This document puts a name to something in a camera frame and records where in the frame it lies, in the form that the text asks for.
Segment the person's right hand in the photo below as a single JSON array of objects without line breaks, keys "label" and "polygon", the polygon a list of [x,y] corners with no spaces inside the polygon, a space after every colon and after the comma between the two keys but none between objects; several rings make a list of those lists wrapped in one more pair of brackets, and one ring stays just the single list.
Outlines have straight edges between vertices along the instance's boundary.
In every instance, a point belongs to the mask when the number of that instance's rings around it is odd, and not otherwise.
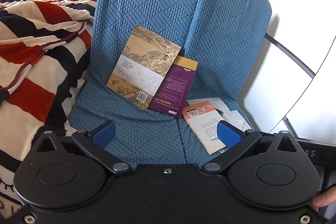
[{"label": "person's right hand", "polygon": [[331,205],[336,202],[336,186],[332,186],[326,192],[316,196],[312,202],[312,206],[316,211],[320,208]]}]

